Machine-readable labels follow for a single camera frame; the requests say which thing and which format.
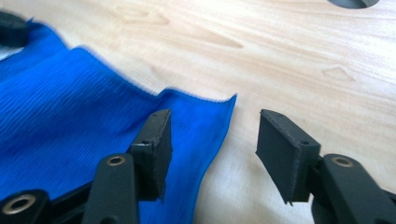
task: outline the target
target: dark round object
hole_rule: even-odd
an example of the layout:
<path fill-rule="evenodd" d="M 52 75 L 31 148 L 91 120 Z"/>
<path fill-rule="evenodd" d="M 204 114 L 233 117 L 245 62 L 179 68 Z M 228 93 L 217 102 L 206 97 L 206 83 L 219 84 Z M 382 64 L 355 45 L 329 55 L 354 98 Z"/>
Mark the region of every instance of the dark round object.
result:
<path fill-rule="evenodd" d="M 0 45 L 19 48 L 27 44 L 29 27 L 25 20 L 0 11 Z"/>

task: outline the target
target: light wood tabletop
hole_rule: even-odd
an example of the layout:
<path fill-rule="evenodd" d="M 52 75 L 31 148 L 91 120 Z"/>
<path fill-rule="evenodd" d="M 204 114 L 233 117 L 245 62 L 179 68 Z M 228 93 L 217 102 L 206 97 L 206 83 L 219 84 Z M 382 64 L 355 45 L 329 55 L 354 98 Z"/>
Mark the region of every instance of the light wood tabletop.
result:
<path fill-rule="evenodd" d="M 262 108 L 292 119 L 396 192 L 396 1 L 2 0 L 159 92 L 238 99 L 200 187 L 194 223 L 313 223 L 285 205 L 256 156 Z"/>

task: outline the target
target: blue towel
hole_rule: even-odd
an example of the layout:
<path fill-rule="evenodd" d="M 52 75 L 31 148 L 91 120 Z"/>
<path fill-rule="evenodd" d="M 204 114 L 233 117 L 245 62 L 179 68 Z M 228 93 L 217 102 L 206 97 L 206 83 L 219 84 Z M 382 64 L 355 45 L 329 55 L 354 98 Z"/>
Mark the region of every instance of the blue towel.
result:
<path fill-rule="evenodd" d="M 171 89 L 147 92 L 87 50 L 69 50 L 49 27 L 30 28 L 29 45 L 0 62 L 0 200 L 25 189 L 54 199 L 92 181 L 99 160 L 125 152 L 150 113 L 170 108 L 165 201 L 141 203 L 141 221 L 192 223 L 236 96 L 213 102 Z"/>

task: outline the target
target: black object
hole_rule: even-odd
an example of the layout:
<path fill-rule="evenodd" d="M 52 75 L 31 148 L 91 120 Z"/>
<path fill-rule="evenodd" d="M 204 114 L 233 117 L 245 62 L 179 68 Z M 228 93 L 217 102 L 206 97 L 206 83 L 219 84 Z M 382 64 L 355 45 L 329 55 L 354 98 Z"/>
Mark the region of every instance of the black object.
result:
<path fill-rule="evenodd" d="M 92 183 L 53 201 L 40 189 L 5 198 L 0 223 L 140 223 L 138 202 L 163 199 L 165 193 L 172 157 L 170 113 L 166 109 L 151 114 L 126 153 L 99 162 Z"/>
<path fill-rule="evenodd" d="M 20 48 L 27 44 L 29 27 L 22 18 L 0 11 L 0 45 Z"/>
<path fill-rule="evenodd" d="M 320 144 L 282 114 L 262 110 L 257 155 L 284 202 L 314 195 L 316 223 L 396 223 L 396 196 L 382 190 L 357 161 L 319 156 Z"/>

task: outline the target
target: blue fabric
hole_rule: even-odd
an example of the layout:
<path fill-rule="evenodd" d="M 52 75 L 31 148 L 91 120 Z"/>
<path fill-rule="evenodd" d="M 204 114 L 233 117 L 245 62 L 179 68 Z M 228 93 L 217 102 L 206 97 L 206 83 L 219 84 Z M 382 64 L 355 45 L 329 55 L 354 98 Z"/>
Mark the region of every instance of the blue fabric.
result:
<path fill-rule="evenodd" d="M 172 110 L 174 153 L 165 201 L 141 203 L 142 223 L 192 223 L 198 189 L 228 131 L 236 96 L 212 102 L 176 90 L 141 90 L 31 23 L 26 49 L 0 62 L 0 200 L 24 189 L 53 199 L 125 152 L 150 113 Z"/>

